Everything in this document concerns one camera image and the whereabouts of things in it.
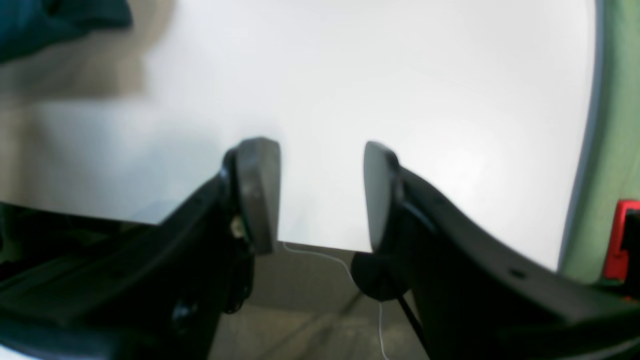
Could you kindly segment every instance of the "red clip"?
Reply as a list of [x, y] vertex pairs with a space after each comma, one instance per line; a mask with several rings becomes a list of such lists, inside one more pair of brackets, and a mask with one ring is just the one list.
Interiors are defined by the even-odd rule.
[[620, 200], [616, 206], [616, 214], [611, 227], [609, 250], [604, 263], [604, 277], [610, 280], [624, 281], [629, 268], [629, 253], [621, 249], [622, 238], [625, 234], [625, 222], [630, 210], [640, 210], [640, 201]]

